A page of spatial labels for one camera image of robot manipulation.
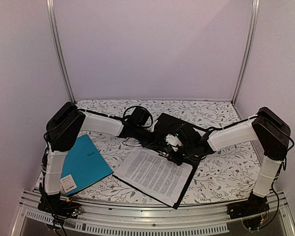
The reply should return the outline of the black clip folder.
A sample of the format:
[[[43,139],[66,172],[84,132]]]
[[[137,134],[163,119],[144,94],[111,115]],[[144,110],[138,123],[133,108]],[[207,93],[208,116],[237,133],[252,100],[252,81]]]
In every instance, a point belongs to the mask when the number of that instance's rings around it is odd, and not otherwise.
[[[120,138],[140,144],[113,176],[135,190],[177,209],[199,165],[194,151],[201,135],[186,121],[162,113],[149,128],[146,118],[131,115]]]

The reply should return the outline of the printed paper sheet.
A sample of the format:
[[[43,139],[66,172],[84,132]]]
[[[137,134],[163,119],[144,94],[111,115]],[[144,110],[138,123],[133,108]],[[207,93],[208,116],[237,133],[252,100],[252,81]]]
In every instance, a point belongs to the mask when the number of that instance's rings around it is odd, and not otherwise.
[[[113,176],[137,191],[177,209],[185,191],[193,167],[177,164],[159,156],[156,152],[135,148],[115,169]]]

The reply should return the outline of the blue folder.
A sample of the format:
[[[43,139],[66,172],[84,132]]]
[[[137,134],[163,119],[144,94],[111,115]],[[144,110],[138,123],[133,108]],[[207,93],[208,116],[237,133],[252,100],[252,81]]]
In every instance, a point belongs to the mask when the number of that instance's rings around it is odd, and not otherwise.
[[[112,173],[89,136],[83,135],[66,155],[60,185],[65,195],[71,197]]]

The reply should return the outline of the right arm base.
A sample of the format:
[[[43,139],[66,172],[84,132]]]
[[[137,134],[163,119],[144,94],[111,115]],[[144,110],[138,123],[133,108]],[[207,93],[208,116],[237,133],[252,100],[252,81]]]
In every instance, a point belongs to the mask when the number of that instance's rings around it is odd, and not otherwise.
[[[227,205],[226,213],[231,219],[243,218],[242,224],[249,231],[259,230],[269,217],[267,197],[251,193],[247,200]]]

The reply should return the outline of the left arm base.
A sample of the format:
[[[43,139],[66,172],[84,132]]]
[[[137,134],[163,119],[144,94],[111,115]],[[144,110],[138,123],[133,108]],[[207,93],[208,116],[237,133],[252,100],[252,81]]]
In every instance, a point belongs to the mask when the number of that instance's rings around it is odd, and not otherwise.
[[[54,195],[48,195],[45,192],[43,184],[39,184],[39,192],[41,194],[38,209],[43,212],[53,214],[54,216],[64,219],[77,219],[78,215],[83,212],[81,204],[71,200],[61,200],[60,192]]]

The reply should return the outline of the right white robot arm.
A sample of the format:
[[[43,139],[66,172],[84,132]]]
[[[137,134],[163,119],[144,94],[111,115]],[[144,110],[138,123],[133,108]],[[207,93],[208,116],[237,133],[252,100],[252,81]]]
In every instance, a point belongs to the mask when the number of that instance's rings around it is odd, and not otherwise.
[[[165,140],[178,153],[177,163],[189,156],[202,157],[237,144],[252,143],[261,168],[252,190],[254,196],[244,204],[247,214],[255,214],[262,208],[262,198],[278,178],[279,171],[286,168],[287,154],[295,145],[290,127],[268,107],[220,128],[181,124],[168,132]]]

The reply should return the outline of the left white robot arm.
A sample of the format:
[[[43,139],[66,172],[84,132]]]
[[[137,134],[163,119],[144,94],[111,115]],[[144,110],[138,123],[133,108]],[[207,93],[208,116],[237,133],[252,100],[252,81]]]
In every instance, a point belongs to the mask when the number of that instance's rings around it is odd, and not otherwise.
[[[109,134],[118,138],[134,138],[141,143],[154,140],[156,120],[141,106],[132,106],[133,112],[122,117],[109,116],[87,109],[79,109],[74,103],[66,102],[48,121],[44,140],[47,156],[44,168],[44,192],[48,195],[44,205],[52,213],[60,213],[62,200],[55,194],[60,192],[60,179],[64,160],[74,146],[81,131]]]

